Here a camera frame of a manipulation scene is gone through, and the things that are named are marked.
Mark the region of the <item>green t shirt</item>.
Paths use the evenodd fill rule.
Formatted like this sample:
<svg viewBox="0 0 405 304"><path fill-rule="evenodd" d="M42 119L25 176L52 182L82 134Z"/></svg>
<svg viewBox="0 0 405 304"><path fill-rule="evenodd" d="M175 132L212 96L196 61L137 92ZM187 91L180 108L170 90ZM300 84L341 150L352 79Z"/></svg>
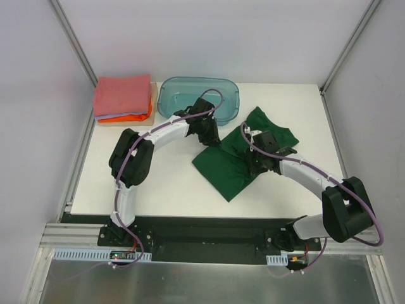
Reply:
<svg viewBox="0 0 405 304"><path fill-rule="evenodd" d="M299 143L290 129L277 126L258 106L248 114L246 123L252 130L270 131L281 147L293 148ZM257 177L251 175L248 169L246 157L248 149L240 127L236 127L221 140L220 146L207 147L193 159L192 164L229 202Z"/></svg>

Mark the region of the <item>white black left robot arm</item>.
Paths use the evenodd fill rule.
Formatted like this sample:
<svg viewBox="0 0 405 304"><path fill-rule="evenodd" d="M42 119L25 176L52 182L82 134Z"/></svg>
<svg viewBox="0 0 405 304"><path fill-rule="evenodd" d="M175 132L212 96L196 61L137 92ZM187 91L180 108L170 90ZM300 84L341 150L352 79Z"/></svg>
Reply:
<svg viewBox="0 0 405 304"><path fill-rule="evenodd" d="M219 107L200 96L194 105L176 111L168 120L147 131L127 128L121 133L108 161L115 182L115 198L103 232L107 239L119 246L140 243L130 226L135 222L137 190L149 174L153 154L167 144L193 134L204 146L220 145L214 117Z"/></svg>

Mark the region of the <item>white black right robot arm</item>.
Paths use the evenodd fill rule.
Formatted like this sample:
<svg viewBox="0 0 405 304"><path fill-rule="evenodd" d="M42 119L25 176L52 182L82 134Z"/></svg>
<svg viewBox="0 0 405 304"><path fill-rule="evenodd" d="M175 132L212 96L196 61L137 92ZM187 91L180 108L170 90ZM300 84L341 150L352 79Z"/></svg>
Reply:
<svg viewBox="0 0 405 304"><path fill-rule="evenodd" d="M292 252L316 238L332 238L338 243L358 240L358 234L377 226L370 199L359 178L338 179L326 173L295 149L280 147L270 131L243 126L241 135L249 145L246 158L251 175L274 172L297 182L321 201L320 214L294 219L273 238L276 248Z"/></svg>

